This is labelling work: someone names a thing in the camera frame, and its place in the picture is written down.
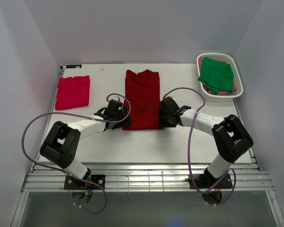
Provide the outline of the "dark red t shirt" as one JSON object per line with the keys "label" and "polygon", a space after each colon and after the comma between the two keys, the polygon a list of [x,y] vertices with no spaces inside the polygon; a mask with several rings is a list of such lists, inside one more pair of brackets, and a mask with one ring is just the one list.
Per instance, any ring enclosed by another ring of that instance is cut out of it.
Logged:
{"label": "dark red t shirt", "polygon": [[125,97],[130,104],[132,124],[124,126],[126,131],[159,130],[160,76],[158,72],[145,70],[135,73],[126,71]]}

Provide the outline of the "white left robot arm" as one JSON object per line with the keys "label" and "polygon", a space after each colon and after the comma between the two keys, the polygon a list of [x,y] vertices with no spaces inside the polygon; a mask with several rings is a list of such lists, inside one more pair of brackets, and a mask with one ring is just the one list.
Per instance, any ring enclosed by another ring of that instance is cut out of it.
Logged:
{"label": "white left robot arm", "polygon": [[40,148],[40,155],[75,177],[74,182],[79,188],[86,189],[91,183],[91,172],[76,158],[79,141],[127,125],[131,125],[128,108],[116,97],[88,119],[55,122]]}

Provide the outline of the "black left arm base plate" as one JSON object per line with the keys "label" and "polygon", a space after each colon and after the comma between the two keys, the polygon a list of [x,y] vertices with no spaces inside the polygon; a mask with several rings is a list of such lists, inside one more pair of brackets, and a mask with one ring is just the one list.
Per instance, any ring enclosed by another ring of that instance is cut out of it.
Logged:
{"label": "black left arm base plate", "polygon": [[[91,175],[87,178],[87,181],[99,184],[101,187],[105,188],[106,176],[105,175]],[[70,175],[66,175],[64,186],[65,190],[89,190],[94,187],[93,184],[77,180]]]}

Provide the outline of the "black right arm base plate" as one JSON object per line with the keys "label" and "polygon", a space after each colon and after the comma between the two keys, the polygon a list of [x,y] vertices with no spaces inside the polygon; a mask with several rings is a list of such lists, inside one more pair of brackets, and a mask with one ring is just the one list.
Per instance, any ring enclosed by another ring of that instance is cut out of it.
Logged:
{"label": "black right arm base plate", "polygon": [[214,189],[232,189],[233,184],[230,174],[226,174],[219,182],[218,178],[214,178],[207,169],[202,174],[192,174],[193,180],[199,189],[209,189],[215,185]]}

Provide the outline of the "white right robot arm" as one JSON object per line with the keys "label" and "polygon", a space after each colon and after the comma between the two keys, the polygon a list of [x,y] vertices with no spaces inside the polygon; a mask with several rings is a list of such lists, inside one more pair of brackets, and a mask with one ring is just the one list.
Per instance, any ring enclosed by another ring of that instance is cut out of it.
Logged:
{"label": "white right robot arm", "polygon": [[219,117],[201,113],[190,106],[179,107],[169,96],[160,101],[159,106],[160,127],[191,127],[213,137],[218,155],[204,173],[195,179],[196,185],[203,188],[215,188],[219,185],[221,176],[254,145],[240,119],[233,114]]}

